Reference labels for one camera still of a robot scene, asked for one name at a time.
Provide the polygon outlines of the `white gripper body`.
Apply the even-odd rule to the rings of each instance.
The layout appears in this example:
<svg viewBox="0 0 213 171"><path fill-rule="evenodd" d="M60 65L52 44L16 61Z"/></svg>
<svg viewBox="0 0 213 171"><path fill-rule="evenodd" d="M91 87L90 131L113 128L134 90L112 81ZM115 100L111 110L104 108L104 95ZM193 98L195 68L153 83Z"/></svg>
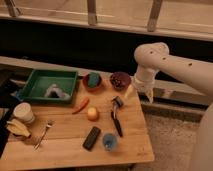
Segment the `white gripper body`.
<svg viewBox="0 0 213 171"><path fill-rule="evenodd" d="M148 81L140 80L136 76L133 77L132 85L138 92L149 92L154 88L155 80L151 79Z"/></svg>

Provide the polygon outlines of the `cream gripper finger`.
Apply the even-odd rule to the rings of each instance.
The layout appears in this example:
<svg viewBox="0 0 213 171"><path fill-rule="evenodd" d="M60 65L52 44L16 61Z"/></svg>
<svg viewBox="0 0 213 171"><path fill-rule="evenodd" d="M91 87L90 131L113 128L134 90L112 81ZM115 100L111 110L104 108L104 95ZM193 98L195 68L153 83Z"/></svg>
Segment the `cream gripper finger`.
<svg viewBox="0 0 213 171"><path fill-rule="evenodd" d="M125 95L124 95L124 98L125 99L127 99L130 95L131 95L131 93L133 92L133 86L132 85L129 85L128 86L128 88L127 88L127 90L126 90L126 92L125 92Z"/></svg>
<svg viewBox="0 0 213 171"><path fill-rule="evenodd" d="M152 89L149 89L148 91L145 92L148 100L150 103L153 103L153 90Z"/></svg>

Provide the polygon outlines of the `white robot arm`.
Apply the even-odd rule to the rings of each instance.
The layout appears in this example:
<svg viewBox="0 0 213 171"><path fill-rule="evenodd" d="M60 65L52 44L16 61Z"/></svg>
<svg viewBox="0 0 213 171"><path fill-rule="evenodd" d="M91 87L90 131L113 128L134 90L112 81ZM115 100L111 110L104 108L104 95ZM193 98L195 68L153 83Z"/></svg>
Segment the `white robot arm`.
<svg viewBox="0 0 213 171"><path fill-rule="evenodd" d="M188 171L213 171L213 63L170 55L163 42L139 45L134 58L137 70L130 90L153 95L155 76L162 71L210 99L211 104L200 122Z"/></svg>

